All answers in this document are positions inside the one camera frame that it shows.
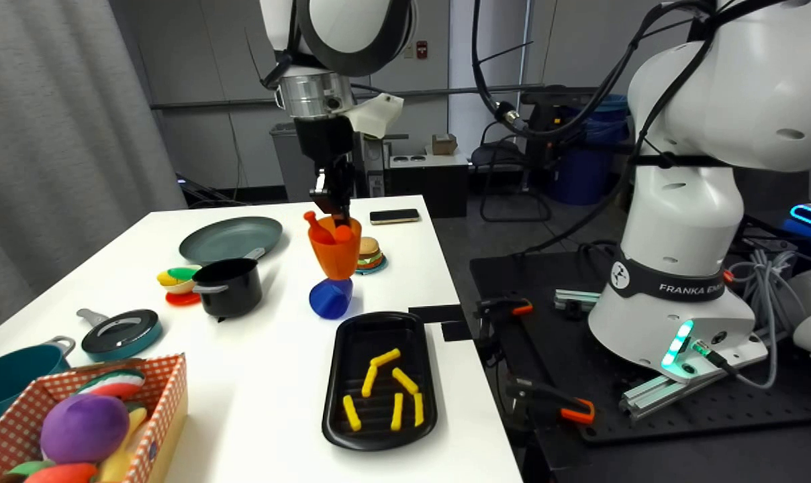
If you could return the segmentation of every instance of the green light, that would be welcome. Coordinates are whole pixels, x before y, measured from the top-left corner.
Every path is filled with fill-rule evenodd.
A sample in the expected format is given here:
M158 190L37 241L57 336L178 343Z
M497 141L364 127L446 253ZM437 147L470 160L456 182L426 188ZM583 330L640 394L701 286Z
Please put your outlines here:
M676 330L676 336L687 339L693 332L693 325L696 325L693 318L681 322L679 330Z
M668 347L668 352L662 353L662 368L670 368L685 347L685 340L693 336L696 330L696 318L685 318L676 332L673 332L673 340Z

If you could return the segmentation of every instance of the yellow food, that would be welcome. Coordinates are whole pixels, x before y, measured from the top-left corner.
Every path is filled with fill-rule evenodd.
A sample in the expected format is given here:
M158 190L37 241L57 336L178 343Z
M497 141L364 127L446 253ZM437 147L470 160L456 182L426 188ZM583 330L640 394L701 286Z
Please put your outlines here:
M372 394L376 376L378 376L378 368L370 365L367 372L362 376L362 384L359 384L359 394L362 394L362 396L370 396L370 394Z
M407 377L407 372L403 372L401 368L394 368L393 376L398 377L398 384L401 384L407 394L419 394L419 385Z
M389 348L389 352L372 357L370 365L382 368L382 365L389 365L394 359L401 359L401 348Z
M403 400L406 400L403 392L398 392L398 394L394 394L394 410L393 410L393 416L389 416L389 428L393 428L393 431L401 431L401 428L403 428Z
M359 422L359 416L356 416L356 408L354 408L352 394L344 394L344 414L346 414L346 422L350 422L352 431L359 431L359 428L362 428L362 422Z
M101 471L100 471L100 481L96 483L124 483L125 481L125 471L133 461L133 434L140 434L140 427L144 424L148 418L148 410L144 408L133 408L129 414L129 428L125 428L125 438L120 440L120 444L101 461Z
M414 400L414 427L425 427L425 418L426 418L426 414L425 414L425 394L410 394L410 400Z

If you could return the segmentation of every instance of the red tool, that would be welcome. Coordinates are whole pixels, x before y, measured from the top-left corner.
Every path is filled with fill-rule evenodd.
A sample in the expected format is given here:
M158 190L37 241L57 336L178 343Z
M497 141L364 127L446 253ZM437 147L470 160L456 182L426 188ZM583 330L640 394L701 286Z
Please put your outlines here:
M503 359L503 343L497 340L497 326L508 322L523 322L534 312L534 302L525 297L488 297L480 301L477 317L483 322L474 336L477 353L483 368L493 368Z
M597 424L597 404L585 396L571 396L562 388L552 388L547 384L536 384L531 377L513 377L509 388L517 392L517 396L542 394L542 396L558 400L562 403L562 408L558 408L562 422L568 422L575 427L594 427Z

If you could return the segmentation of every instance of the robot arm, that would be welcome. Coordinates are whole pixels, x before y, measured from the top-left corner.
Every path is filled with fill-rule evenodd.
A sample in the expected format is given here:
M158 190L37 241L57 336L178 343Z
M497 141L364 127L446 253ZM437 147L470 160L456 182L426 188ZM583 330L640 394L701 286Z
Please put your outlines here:
M401 54L410 0L261 0L261 10L277 57L264 82L317 163L312 199L335 223L350 223L352 139L382 136L403 100L382 93L354 105L344 76L370 76Z

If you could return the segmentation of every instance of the wire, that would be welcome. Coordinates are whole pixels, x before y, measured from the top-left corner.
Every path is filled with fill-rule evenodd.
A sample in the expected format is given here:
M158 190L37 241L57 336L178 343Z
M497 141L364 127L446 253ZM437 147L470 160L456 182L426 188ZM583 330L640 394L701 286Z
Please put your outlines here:
M732 371L722 357L709 357L709 363L719 365L722 371L732 372L742 384L754 388L770 388L778 381L778 340L793 332L787 318L802 318L802 301L799 294L782 279L782 273L790 267L790 261L795 261L795 249L785 249L773 257L769 257L762 249L754 249L750 262L732 262L731 271L750 271L735 277L735 281L746 283L746 301L752 302L754 317L764 325L756 330L756 336L769 336L769 352L770 352L770 371L764 381L752 381L750 376ZM777 290L785 290L795 306L795 312L787 312L785 301L777 294Z
M724 4L719 8L719 12L724 12L727 8L732 8L732 2L735 2L735 0L724 2Z
M384 93L382 89L370 85L370 82L350 82L356 92L372 92L372 93Z
M666 26L657 26L657 29L649 29L645 31L642 37L654 37L660 31L668 31L668 29L676 29L676 26L685 26L685 25L693 25L696 18L681 18L681 22L673 22L673 25L666 25Z
M632 37L626 54L618 58L618 65L610 70L610 76L601 81L601 85L597 89L597 93L591 97L591 101L571 117L567 121L564 127L555 127L555 129L547 129L547 131L536 131L536 129L525 129L525 127L515 127L517 121L517 112L513 109L509 101L493 101L492 93L488 93L488 85L485 85L485 77L483 77L483 70L480 70L480 58L477 58L477 29L480 29L480 0L474 0L474 10L473 10L473 76L474 76L474 85L480 92L480 100L483 105L488 106L488 112L493 112L497 121L508 122L509 131L521 133L521 136L547 136L547 139L555 139L555 136L567 136L571 129L576 129L601 101L603 97L614 89L614 82L619 81L629 58L633 57L633 51L640 49L642 42L642 34L660 18L666 15L668 10L705 10L712 12L705 4L701 4L697 0L676 0L676 2L668 2L668 4L654 4L649 8L649 12L642 18L637 34Z
M657 101L653 105L653 109L648 112L648 121L640 131L640 141L633 151L633 159L642 156L642 145L649 133L649 127L654 122L654 117L670 105L670 100L676 97L676 92L696 76L696 70L703 65L703 57L709 54L715 42L715 34L709 34L701 49L696 51L696 57L685 65L685 70L668 82L668 89L657 97Z
M550 4L550 22L547 22L547 31L546 31L546 54L542 54L542 77L547 77L546 70L547 70L550 42L552 42L552 37L555 37L558 4L562 4L562 0L552 0L552 4Z
M567 226L567 230L562 230L562 233L555 233L555 235L550 235L550 239L546 239L534 246L525 246L517 255L531 255L531 253L547 249L550 243L558 243L558 241L568 239L575 230L587 226L599 212L603 212L618 192L619 192L619 182L614 182L613 190L587 214L583 214L576 223Z
M521 51L521 49L525 49L525 45L531 45L531 42L534 42L534 41L515 42L515 45L509 45L509 49L504 49L504 51L497 51L497 54L492 54L492 57L483 57L480 65L485 65L485 61L492 61L492 58L499 58L499 57L508 57L508 54L513 54L513 51Z

